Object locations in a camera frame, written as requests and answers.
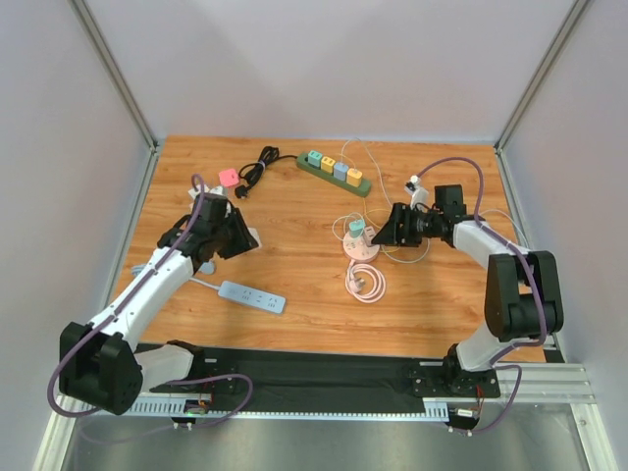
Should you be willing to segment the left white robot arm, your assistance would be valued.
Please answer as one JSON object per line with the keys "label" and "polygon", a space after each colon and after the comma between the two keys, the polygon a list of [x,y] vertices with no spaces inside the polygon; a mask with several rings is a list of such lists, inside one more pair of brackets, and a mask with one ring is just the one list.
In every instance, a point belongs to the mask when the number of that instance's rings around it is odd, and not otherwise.
{"label": "left white robot arm", "polygon": [[162,234],[150,260],[127,288],[88,323],[60,335],[60,362],[48,391],[116,415],[162,385],[204,382],[202,348],[181,340],[143,352],[144,331],[173,294],[213,256],[233,258],[256,248],[240,211],[217,193],[196,196],[193,211]]}

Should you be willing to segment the light blue small charger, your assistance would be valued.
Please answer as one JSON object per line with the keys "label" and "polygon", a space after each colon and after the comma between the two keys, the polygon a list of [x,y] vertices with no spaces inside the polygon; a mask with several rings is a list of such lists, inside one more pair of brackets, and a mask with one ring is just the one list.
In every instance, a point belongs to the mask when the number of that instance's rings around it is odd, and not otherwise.
{"label": "light blue small charger", "polygon": [[361,237],[365,230],[365,222],[363,219],[350,221],[348,224],[348,234],[352,238]]}

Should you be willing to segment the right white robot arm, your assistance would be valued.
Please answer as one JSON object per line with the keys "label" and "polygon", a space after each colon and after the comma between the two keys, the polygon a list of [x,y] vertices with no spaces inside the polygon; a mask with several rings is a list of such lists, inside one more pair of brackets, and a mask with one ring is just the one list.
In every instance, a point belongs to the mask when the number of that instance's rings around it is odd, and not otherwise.
{"label": "right white robot arm", "polygon": [[520,246],[469,214],[459,184],[436,186],[430,207],[424,204],[426,193],[419,187],[409,204],[394,204],[373,242],[417,247],[437,238],[486,270],[484,321],[471,337],[452,346],[445,358],[449,366],[488,371],[514,349],[542,345],[560,331],[564,311],[554,255]]}

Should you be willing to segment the pink round power strip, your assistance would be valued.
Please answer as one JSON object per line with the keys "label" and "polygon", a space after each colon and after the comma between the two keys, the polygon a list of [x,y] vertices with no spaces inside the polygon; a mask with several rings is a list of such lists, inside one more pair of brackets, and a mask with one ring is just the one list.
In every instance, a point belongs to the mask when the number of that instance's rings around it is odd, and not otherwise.
{"label": "pink round power strip", "polygon": [[364,304],[380,301],[387,290],[384,274],[372,265],[380,253],[380,246],[361,237],[352,238],[348,233],[342,239],[342,249],[349,259],[345,272],[345,289]]}

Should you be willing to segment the light blue power strip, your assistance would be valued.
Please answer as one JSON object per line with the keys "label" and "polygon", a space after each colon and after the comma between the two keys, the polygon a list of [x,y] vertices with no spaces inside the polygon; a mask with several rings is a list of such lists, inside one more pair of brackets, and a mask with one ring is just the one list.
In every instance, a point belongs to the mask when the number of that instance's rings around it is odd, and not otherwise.
{"label": "light blue power strip", "polygon": [[123,291],[120,306],[126,314],[139,316],[157,314],[167,301],[188,281],[213,288],[220,297],[237,304],[281,315],[286,306],[282,296],[264,290],[223,281],[219,286],[201,282],[193,275],[193,266],[188,258],[171,257],[160,267],[152,260],[135,274],[132,282]]}

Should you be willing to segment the brown pink charger plug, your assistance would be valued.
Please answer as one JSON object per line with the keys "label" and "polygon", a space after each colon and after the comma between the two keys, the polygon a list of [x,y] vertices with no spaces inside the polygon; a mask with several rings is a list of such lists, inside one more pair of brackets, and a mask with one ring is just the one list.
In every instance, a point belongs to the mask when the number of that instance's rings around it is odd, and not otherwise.
{"label": "brown pink charger plug", "polygon": [[377,231],[372,226],[368,226],[364,228],[364,237],[367,240],[372,240],[376,234],[377,234]]}

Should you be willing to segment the white charger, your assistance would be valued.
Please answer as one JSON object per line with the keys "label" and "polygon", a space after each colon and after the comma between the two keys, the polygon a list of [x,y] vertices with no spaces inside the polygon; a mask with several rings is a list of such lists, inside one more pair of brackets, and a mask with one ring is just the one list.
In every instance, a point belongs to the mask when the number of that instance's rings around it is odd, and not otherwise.
{"label": "white charger", "polygon": [[261,238],[260,238],[257,230],[254,229],[254,228],[250,228],[250,227],[248,227],[247,229],[248,229],[249,233],[253,236],[253,238],[256,240],[256,242],[258,244],[261,244]]}

